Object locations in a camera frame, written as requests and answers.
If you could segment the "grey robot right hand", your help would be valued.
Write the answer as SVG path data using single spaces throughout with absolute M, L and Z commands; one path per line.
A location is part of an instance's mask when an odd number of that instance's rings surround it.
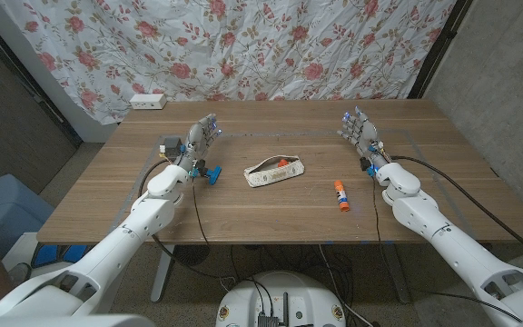
M 355 107 L 353 114 L 347 112 L 343 115 L 342 126 L 337 134 L 356 148 L 360 156 L 360 168 L 363 171 L 369 168 L 377 171 L 391 163 L 376 126 L 358 106 Z

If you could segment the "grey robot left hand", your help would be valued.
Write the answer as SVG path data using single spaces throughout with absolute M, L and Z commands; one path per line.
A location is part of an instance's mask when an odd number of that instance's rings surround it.
M 212 143 L 221 133 L 216 114 L 206 115 L 189 129 L 183 144 L 185 151 L 174 163 L 186 171 L 191 170 L 197 161 L 205 158 Z

